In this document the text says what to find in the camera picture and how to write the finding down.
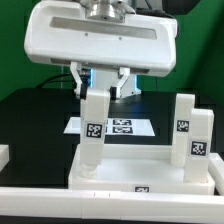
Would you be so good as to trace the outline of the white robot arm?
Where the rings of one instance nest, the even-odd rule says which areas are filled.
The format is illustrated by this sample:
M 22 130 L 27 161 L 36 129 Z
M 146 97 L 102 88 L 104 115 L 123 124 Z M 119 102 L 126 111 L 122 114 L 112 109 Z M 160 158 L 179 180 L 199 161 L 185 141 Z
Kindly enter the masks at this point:
M 177 21 L 139 15 L 128 0 L 41 0 L 24 41 L 35 63 L 93 71 L 92 86 L 135 92 L 138 75 L 165 77 L 176 64 Z

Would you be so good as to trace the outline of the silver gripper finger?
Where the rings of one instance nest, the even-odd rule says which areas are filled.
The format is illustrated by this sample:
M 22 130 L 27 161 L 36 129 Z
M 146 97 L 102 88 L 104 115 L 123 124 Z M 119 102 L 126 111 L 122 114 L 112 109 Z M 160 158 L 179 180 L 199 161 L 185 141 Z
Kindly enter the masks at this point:
M 110 87 L 110 99 L 118 100 L 121 97 L 121 89 L 127 82 L 130 76 L 130 69 L 128 67 L 120 67 L 118 70 L 118 83 Z
M 72 62 L 70 64 L 70 71 L 76 82 L 76 97 L 85 100 L 87 96 L 87 85 L 81 79 L 82 65 L 78 62 Z

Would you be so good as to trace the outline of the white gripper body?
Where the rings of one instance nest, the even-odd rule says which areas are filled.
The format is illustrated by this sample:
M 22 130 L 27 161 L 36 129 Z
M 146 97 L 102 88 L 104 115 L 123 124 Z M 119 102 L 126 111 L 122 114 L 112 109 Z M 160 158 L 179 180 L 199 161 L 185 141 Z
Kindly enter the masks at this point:
M 176 64 L 177 21 L 127 14 L 122 22 L 88 17 L 78 2 L 43 0 L 33 9 L 24 48 L 31 61 L 164 77 Z

